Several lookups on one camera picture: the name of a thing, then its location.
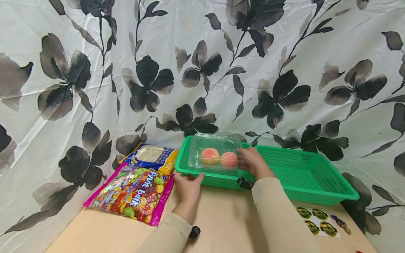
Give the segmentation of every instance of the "person's left hand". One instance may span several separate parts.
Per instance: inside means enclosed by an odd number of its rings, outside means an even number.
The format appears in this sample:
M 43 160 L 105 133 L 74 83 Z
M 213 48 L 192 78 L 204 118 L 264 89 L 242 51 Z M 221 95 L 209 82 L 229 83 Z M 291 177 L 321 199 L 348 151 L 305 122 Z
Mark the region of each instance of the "person's left hand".
M 196 210 L 198 198 L 200 197 L 200 187 L 203 179 L 204 173 L 201 173 L 197 178 L 192 175 L 182 176 L 180 173 L 174 175 L 180 195 L 180 202 L 172 212 L 183 218 L 190 225 Z

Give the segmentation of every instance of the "candy bag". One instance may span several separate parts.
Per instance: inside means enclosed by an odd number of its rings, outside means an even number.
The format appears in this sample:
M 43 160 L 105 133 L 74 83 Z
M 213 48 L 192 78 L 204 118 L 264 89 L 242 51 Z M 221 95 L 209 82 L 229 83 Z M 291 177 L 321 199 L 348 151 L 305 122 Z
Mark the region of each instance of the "candy bag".
M 173 176 L 122 163 L 85 207 L 131 217 L 157 227 L 173 188 Z
M 158 170 L 169 175 L 176 163 L 179 151 L 155 145 L 140 143 L 126 158 L 120 161 L 132 166 Z

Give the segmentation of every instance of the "hand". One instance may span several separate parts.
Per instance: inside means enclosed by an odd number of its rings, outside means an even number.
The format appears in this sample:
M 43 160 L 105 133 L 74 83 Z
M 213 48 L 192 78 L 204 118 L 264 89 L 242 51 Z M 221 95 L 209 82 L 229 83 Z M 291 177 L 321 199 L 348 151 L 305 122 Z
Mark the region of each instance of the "hand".
M 253 147 L 238 149 L 239 159 L 243 160 L 242 169 L 250 171 L 256 180 L 267 177 L 276 177 L 263 159 L 262 155 Z
M 176 173 L 174 179 L 180 195 L 180 203 L 172 212 L 191 225 L 200 197 L 200 186 L 204 179 L 204 173 L 201 173 L 197 178 L 192 175 L 182 176 L 180 173 Z

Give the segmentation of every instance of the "beige sleeve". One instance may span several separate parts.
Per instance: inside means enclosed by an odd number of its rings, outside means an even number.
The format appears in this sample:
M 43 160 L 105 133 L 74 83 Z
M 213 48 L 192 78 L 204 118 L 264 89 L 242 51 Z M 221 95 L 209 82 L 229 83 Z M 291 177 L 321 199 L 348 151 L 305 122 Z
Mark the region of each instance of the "beige sleeve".
M 174 213 L 148 236 L 136 253 L 181 253 L 191 233 L 191 226 Z
M 305 222 L 276 178 L 258 180 L 252 188 L 270 253 L 319 253 Z

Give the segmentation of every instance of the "sticker sheet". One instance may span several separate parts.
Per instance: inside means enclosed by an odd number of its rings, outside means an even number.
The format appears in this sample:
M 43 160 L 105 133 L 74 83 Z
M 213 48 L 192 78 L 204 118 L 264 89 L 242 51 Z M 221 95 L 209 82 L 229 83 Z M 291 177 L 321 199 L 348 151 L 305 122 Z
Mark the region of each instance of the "sticker sheet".
M 316 208 L 300 206 L 296 206 L 295 209 L 313 235 L 340 238 L 335 224 L 326 212 Z

